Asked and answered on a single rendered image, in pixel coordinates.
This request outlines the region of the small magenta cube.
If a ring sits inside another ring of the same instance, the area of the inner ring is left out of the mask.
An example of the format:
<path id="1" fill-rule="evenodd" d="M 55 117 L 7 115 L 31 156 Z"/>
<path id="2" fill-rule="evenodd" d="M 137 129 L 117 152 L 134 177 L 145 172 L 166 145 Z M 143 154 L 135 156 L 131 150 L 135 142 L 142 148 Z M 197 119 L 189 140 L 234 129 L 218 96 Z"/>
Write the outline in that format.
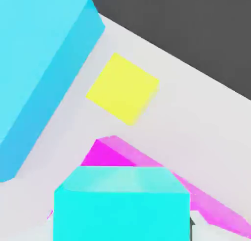
<path id="1" fill-rule="evenodd" d="M 164 167 L 115 135 L 97 139 L 80 166 Z M 170 172 L 190 193 L 190 211 L 199 211 L 208 224 L 215 226 L 223 241 L 251 241 L 251 224 L 243 217 Z M 190 241 L 193 225 L 190 217 Z"/>

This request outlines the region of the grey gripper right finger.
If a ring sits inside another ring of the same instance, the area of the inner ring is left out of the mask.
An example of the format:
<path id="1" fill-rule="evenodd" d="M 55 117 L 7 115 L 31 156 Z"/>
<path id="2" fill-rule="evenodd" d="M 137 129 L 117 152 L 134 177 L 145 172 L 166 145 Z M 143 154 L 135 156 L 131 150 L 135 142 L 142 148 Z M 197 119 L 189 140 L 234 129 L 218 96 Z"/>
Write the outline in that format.
<path id="1" fill-rule="evenodd" d="M 223 241 L 214 225 L 208 224 L 199 211 L 190 211 L 194 222 L 192 227 L 193 241 Z"/>

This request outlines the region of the small cyan cube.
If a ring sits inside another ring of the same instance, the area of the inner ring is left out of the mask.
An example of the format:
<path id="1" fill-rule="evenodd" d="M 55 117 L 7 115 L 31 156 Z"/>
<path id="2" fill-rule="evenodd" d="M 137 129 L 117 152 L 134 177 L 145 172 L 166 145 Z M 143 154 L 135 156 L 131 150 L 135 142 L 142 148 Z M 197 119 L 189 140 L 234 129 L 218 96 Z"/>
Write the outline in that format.
<path id="1" fill-rule="evenodd" d="M 79 166 L 54 192 L 53 241 L 190 241 L 190 193 L 164 167 Z"/>

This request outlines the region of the large light blue box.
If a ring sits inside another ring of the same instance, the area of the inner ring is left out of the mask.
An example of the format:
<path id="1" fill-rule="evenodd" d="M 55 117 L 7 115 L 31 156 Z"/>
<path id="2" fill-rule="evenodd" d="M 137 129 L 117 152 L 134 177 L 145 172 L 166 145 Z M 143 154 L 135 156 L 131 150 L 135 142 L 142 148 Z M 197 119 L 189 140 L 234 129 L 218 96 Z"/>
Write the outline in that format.
<path id="1" fill-rule="evenodd" d="M 92 0 L 0 0 L 0 182 L 16 176 L 103 31 Z"/>

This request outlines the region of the small yellow cube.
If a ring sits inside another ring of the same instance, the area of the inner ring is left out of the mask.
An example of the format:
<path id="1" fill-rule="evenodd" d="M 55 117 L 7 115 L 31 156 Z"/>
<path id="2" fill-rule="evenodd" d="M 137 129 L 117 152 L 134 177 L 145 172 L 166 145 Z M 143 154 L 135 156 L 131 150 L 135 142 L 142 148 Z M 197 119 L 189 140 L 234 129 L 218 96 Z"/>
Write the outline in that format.
<path id="1" fill-rule="evenodd" d="M 86 97 L 127 125 L 133 125 L 158 85 L 157 78 L 114 53 Z"/>

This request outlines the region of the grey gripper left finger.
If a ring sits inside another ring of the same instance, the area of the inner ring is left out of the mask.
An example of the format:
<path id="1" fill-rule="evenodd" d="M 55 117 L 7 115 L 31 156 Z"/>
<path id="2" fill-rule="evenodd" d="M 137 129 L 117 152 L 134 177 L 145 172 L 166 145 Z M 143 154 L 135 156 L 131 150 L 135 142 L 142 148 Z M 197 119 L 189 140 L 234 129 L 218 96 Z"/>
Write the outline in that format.
<path id="1" fill-rule="evenodd" d="M 38 228 L 36 241 L 53 241 L 53 215 Z"/>

